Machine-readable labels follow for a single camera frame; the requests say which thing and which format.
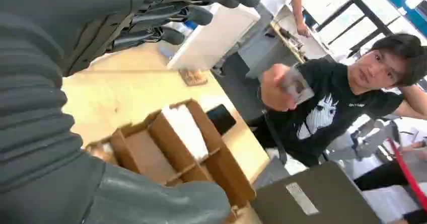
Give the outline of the person's right hand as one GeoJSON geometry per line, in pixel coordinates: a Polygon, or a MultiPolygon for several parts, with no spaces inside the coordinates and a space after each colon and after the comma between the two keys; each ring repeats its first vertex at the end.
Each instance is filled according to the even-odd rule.
{"type": "Polygon", "coordinates": [[[292,97],[281,87],[281,81],[290,70],[281,63],[274,64],[262,75],[260,86],[262,102],[274,111],[295,110],[297,105],[292,97]]]}

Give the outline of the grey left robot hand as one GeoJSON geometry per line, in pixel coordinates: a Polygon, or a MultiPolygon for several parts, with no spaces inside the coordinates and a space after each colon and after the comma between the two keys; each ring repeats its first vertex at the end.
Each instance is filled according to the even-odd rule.
{"type": "Polygon", "coordinates": [[[166,187],[82,149],[62,78],[120,24],[164,3],[253,8],[260,0],[1,0],[1,223],[224,223],[210,181],[166,187]]]}

